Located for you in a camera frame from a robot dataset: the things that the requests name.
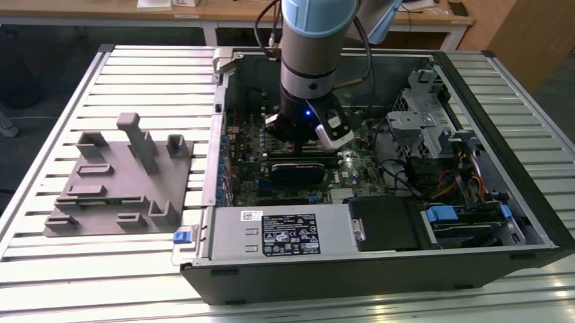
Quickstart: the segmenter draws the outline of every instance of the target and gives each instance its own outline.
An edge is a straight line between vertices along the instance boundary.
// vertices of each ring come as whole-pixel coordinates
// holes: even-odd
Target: power supply label
[[[262,216],[262,240],[267,257],[321,254],[315,214]]]

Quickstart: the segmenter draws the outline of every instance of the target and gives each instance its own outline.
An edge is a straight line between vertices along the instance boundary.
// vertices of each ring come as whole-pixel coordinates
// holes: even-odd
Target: table leg
[[[458,50],[469,26],[454,26],[442,44],[442,50]]]
[[[206,46],[218,46],[218,22],[203,22],[202,29],[205,30]]]

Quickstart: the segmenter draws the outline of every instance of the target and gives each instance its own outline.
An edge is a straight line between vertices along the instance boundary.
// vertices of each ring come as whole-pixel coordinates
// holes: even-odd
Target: yellow wire
[[[453,183],[449,187],[446,187],[442,192],[439,192],[438,194],[435,194],[431,199],[437,199],[438,197],[441,197],[443,194],[449,193],[455,187],[457,187],[458,183]]]
[[[482,179],[477,176],[471,176],[479,183],[479,197],[482,199],[482,202],[486,202],[486,197],[483,196],[483,193],[486,192],[486,186],[485,183],[482,181]]]

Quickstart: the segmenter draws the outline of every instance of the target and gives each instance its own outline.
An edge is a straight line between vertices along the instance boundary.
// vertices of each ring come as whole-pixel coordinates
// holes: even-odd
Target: blue latch
[[[431,207],[426,210],[426,215],[429,216],[430,222],[459,220],[455,208],[449,205],[439,205],[437,207]]]
[[[499,210],[502,211],[505,218],[510,219],[513,215],[510,207],[506,204],[502,204],[502,206],[499,207]]]
[[[191,243],[191,228],[182,229],[174,233],[174,244],[190,244]]]

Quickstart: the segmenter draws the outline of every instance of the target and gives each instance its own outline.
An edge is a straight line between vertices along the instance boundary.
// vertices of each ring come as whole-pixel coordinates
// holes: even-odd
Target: aluminum extrusion table
[[[573,322],[575,256],[479,289],[247,306],[209,306],[172,266],[172,234],[46,238],[82,131],[123,140],[115,116],[138,112],[155,139],[194,141],[184,224],[201,220],[214,48],[116,46],[99,52],[0,218],[0,322]],[[555,211],[575,232],[575,148],[497,59],[450,54]],[[461,123],[470,123],[455,107]]]

